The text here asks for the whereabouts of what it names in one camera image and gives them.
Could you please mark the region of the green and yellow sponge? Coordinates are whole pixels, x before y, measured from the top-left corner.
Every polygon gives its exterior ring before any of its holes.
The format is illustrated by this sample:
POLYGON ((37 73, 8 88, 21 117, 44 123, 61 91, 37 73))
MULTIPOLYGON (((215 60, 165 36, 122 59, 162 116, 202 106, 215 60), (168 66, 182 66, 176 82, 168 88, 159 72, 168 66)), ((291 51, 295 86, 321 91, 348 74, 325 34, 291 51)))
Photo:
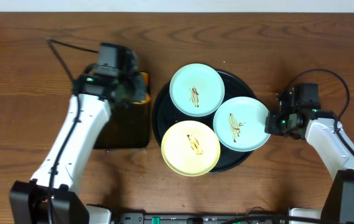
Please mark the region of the green and yellow sponge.
POLYGON ((138 105, 148 104, 150 102, 150 87, 149 74, 146 72, 136 72, 133 78, 133 85, 135 93, 133 96, 133 103, 138 105))

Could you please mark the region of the mint green plate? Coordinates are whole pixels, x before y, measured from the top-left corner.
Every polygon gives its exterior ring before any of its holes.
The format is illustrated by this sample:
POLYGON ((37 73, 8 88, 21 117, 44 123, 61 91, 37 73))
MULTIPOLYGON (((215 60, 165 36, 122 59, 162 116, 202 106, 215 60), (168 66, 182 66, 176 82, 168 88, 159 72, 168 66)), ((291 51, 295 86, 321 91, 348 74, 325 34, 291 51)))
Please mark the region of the mint green plate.
POLYGON ((189 116, 201 117, 218 109, 225 96, 225 86, 214 68, 192 63, 174 73, 169 94, 179 111, 189 116))
POLYGON ((266 133, 269 110, 260 101, 247 96, 226 100, 213 118, 213 130, 228 149, 249 152, 260 148, 270 138, 266 133))

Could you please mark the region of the mint green plate top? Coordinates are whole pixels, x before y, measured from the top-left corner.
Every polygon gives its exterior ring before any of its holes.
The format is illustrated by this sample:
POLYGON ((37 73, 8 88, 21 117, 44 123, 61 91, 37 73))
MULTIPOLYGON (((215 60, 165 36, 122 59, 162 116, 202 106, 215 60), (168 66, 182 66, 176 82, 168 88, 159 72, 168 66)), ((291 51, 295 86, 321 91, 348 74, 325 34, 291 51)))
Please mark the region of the mint green plate top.
POLYGON ((225 96, 225 86, 214 68, 192 63, 174 73, 169 94, 179 111, 189 116, 201 117, 218 109, 225 96))

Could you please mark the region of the yellow plate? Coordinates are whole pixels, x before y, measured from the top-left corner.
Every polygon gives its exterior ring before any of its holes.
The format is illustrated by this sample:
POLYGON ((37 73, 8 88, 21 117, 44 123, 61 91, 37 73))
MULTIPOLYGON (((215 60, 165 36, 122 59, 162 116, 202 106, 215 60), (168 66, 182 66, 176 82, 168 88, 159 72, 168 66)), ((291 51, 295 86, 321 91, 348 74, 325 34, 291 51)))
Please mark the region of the yellow plate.
POLYGON ((210 172, 218 163, 221 146, 215 132, 198 121, 172 125, 161 141, 165 163, 176 173, 196 177, 210 172))

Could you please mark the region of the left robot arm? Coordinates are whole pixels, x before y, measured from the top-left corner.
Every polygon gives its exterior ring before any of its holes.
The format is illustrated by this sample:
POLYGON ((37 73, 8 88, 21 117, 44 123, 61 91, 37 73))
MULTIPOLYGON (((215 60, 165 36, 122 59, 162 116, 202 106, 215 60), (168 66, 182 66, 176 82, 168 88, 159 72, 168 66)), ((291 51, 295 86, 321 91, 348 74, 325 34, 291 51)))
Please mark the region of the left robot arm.
POLYGON ((111 223, 110 209, 79 199, 81 180, 111 119, 113 101, 144 105, 150 99, 149 84, 146 72, 130 77, 83 73, 72 82, 67 117, 50 152, 30 181, 15 181, 9 192, 14 223, 111 223))

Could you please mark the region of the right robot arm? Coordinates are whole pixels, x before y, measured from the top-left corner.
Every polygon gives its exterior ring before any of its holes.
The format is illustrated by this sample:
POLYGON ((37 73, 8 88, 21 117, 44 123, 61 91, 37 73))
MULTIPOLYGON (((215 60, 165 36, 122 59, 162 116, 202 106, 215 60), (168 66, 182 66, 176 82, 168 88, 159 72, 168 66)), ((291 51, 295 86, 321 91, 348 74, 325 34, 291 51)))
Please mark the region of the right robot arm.
POLYGON ((307 141, 333 180, 321 209, 292 208, 289 210, 290 222, 306 223, 312 218, 324 223, 354 223, 354 143, 337 121, 335 113, 318 109, 284 113, 270 111, 265 132, 307 141))

